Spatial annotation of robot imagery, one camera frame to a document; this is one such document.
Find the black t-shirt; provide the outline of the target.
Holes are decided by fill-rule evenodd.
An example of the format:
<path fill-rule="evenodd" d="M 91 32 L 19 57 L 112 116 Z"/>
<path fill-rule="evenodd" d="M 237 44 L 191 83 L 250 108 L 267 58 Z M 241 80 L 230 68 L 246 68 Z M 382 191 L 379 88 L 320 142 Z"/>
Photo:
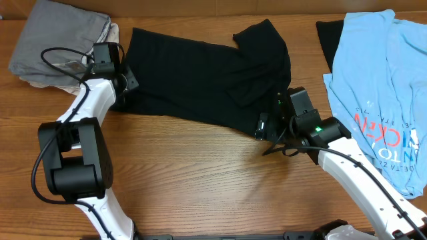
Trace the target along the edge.
<path fill-rule="evenodd" d="M 269 20 L 233 36 L 236 47 L 134 29 L 126 55 L 139 87 L 114 109 L 221 125 L 254 137 L 260 113 L 278 114 L 290 56 Z"/>

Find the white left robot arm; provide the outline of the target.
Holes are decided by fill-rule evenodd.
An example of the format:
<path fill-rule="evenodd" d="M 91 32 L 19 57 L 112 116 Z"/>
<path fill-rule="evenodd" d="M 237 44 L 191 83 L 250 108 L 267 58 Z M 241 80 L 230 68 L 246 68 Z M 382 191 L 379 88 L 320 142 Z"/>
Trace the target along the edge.
<path fill-rule="evenodd" d="M 40 153 L 31 173 L 37 198 L 82 210 L 100 239 L 141 239 L 114 195 L 113 165 L 101 131 L 109 108 L 138 84 L 119 43 L 93 45 L 80 91 L 56 121 L 38 129 Z"/>

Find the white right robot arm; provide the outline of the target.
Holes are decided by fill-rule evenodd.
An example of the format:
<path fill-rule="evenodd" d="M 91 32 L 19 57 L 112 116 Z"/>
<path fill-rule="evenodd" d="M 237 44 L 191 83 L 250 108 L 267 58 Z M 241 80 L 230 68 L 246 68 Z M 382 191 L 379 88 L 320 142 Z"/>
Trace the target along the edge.
<path fill-rule="evenodd" d="M 303 87 L 278 93 L 274 109 L 277 116 L 261 113 L 256 127 L 257 139 L 278 136 L 264 154 L 307 154 L 344 188 L 374 230 L 371 235 L 334 221 L 315 230 L 313 239 L 426 238 L 426 214 L 383 178 L 339 120 L 320 117 Z"/>

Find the beige folded garment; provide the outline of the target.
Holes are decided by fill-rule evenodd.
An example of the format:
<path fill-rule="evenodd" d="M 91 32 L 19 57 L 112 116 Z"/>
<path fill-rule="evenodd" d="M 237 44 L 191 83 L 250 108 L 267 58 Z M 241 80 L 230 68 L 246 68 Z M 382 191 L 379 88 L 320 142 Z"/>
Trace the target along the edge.
<path fill-rule="evenodd" d="M 119 26 L 116 23 L 112 23 L 107 32 L 106 38 L 104 41 L 111 41 L 114 43 L 119 43 Z M 71 77 L 67 76 L 47 76 L 45 80 L 42 80 L 42 75 L 30 75 L 30 76 L 20 76 L 19 79 L 27 82 L 32 87 L 36 88 L 46 88 L 46 87 L 56 87 L 58 89 L 64 90 L 69 94 L 78 95 L 79 94 L 79 85 Z"/>

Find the grey folded trousers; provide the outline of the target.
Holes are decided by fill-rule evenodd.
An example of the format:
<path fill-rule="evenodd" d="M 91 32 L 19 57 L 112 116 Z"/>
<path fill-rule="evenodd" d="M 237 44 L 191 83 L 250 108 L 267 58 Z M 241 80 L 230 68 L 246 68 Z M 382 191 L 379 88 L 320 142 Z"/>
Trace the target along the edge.
<path fill-rule="evenodd" d="M 93 44 L 106 40 L 111 19 L 54 1 L 37 1 L 25 24 L 9 62 L 14 75 L 33 83 L 76 86 L 77 80 L 43 62 L 41 52 L 65 47 L 91 54 Z"/>

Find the black garment under blue shirt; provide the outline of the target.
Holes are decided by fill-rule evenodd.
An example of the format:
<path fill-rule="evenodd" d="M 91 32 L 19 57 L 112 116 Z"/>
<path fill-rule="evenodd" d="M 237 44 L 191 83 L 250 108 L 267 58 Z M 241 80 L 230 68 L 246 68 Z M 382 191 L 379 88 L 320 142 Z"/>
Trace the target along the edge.
<path fill-rule="evenodd" d="M 330 72 L 332 72 L 334 57 L 338 49 L 343 27 L 343 20 L 318 21 L 316 23 L 318 38 Z"/>

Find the light blue t-shirt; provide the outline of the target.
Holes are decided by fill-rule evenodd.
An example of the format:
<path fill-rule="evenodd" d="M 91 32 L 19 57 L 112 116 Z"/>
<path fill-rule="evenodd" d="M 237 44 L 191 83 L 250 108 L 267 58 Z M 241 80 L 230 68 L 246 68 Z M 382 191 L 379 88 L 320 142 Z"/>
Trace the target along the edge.
<path fill-rule="evenodd" d="M 324 84 L 332 115 L 405 198 L 426 186 L 426 26 L 348 13 Z"/>

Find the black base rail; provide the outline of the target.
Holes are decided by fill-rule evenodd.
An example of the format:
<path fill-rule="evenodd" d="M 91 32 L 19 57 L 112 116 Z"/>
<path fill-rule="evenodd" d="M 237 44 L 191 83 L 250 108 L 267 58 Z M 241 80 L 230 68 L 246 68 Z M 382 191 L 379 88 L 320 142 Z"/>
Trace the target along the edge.
<path fill-rule="evenodd" d="M 285 231 L 280 234 L 173 236 L 144 235 L 143 240 L 379 240 L 373 231 L 356 230 L 338 219 L 312 231 Z"/>

